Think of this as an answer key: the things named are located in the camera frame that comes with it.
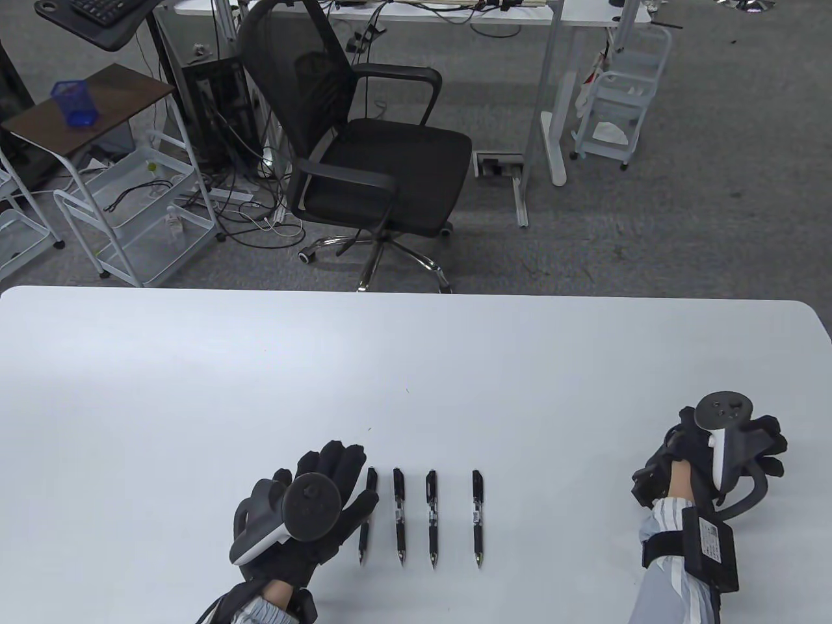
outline white table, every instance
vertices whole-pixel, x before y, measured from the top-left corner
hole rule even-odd
[[[181,0],[174,6],[176,13],[191,16],[211,16],[212,0]],[[429,5],[438,8],[447,8],[447,5]],[[362,7],[343,7],[333,9],[332,15],[338,19],[355,20],[366,22],[373,15],[378,7],[377,2],[371,2]],[[608,0],[566,0],[563,4],[561,24],[566,29],[561,31],[568,40],[566,63],[563,67],[561,81],[558,85],[557,96],[551,112],[540,111],[543,143],[549,165],[552,183],[555,186],[563,186],[567,181],[566,166],[563,161],[563,153],[560,145],[563,128],[566,124],[569,104],[572,94],[575,91],[575,82],[580,69],[581,54],[584,42],[586,41],[587,29],[617,27],[613,18],[620,17],[622,10],[613,7]],[[442,18],[403,2],[392,2],[387,4],[381,11],[381,19],[386,22],[442,22]],[[446,16],[454,19],[453,14]],[[650,14],[643,6],[639,7],[636,15],[636,23],[650,22]],[[519,26],[551,26],[552,9],[549,7],[514,7],[509,11],[491,11],[474,16],[473,23],[491,24],[514,24]],[[543,63],[542,79],[539,89],[543,89],[548,81],[548,63],[552,59],[546,58]],[[524,155],[531,153],[530,141],[527,141]],[[520,226],[528,225],[528,217],[525,205],[525,183],[515,183],[515,203],[517,204],[518,223]]]
[[[365,445],[382,500],[365,567],[354,536],[315,574],[321,624],[623,624],[642,574],[630,475],[716,389],[790,441],[786,477],[732,521],[724,621],[827,621],[832,345],[803,304],[22,287],[0,322],[8,622],[195,622],[238,580],[231,518],[254,481],[340,438]]]

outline black office chair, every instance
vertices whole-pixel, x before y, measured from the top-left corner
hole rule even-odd
[[[351,67],[317,0],[260,0],[238,36],[240,59],[289,139],[292,213],[358,229],[317,240],[300,259],[308,264],[329,246],[341,255],[352,245],[372,245],[358,285],[364,291],[389,245],[431,270],[440,292],[451,292],[439,265],[396,240],[400,234],[450,234],[448,217],[468,173],[471,140],[425,126],[442,87],[439,73],[376,63]],[[371,76],[430,84],[433,96],[421,124],[349,121],[358,81]],[[330,137],[324,150],[322,139]]]

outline hand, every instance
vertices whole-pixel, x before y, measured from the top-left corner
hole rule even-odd
[[[694,420],[695,410],[683,408],[679,412],[679,424],[665,435],[665,441],[656,453],[647,460],[646,466],[633,475],[636,482],[633,495],[645,507],[652,507],[652,502],[667,496],[671,484],[672,464],[687,461],[691,469],[702,477],[703,483],[709,484],[711,498],[718,498],[719,492],[713,484],[711,472],[714,461],[713,449],[709,446],[711,435],[700,428]],[[783,476],[783,464],[771,457],[783,453],[787,443],[780,433],[780,422],[773,416],[763,416],[749,421],[743,428],[746,432],[760,431],[771,440],[765,450],[758,453],[756,461],[763,471],[771,477]]]
[[[320,453],[309,451],[298,462],[295,478],[306,473],[322,473],[332,479],[344,505],[353,495],[361,468],[367,456],[364,448],[353,445],[344,448],[341,442],[330,442]],[[292,473],[282,468],[274,480],[289,487]],[[286,543],[277,542],[251,563],[240,567],[246,580],[266,579],[283,581],[294,588],[306,587],[315,568],[335,556],[341,545],[375,509],[379,496],[365,490],[355,502],[344,508],[335,526],[321,539],[314,542],[298,542],[291,538]]]

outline mesh chair back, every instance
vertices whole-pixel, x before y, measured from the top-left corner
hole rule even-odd
[[[357,78],[317,0],[260,0],[240,27],[246,71],[297,156],[346,124]]]

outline chair base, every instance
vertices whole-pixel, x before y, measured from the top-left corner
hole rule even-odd
[[[453,232],[453,225],[447,223],[445,228],[443,229],[443,235],[450,235]],[[339,250],[336,252],[336,255],[343,254],[349,247],[352,245],[372,245],[373,249],[370,251],[369,258],[367,262],[364,263],[364,268],[361,270],[361,276],[359,278],[358,286],[356,290],[359,293],[366,292],[369,290],[370,282],[373,281],[376,271],[379,269],[379,264],[381,262],[381,256],[384,254],[385,247],[390,247],[399,253],[405,255],[406,257],[414,260],[419,266],[423,269],[426,269],[432,272],[439,282],[439,292],[444,295],[450,295],[453,293],[451,289],[451,285],[449,284],[448,280],[445,278],[445,274],[442,271],[442,267],[440,267],[436,262],[428,258],[426,255],[422,255],[417,251],[413,251],[408,247],[405,247],[398,241],[396,238],[398,236],[393,233],[385,233],[381,236],[359,236],[356,238],[355,236],[347,236],[347,235],[338,235],[338,236],[326,236],[324,238],[320,238],[316,240],[311,245],[304,247],[302,250],[298,252],[298,258],[300,261],[303,262],[305,265],[314,262],[315,259],[315,252],[326,247],[339,247]]]

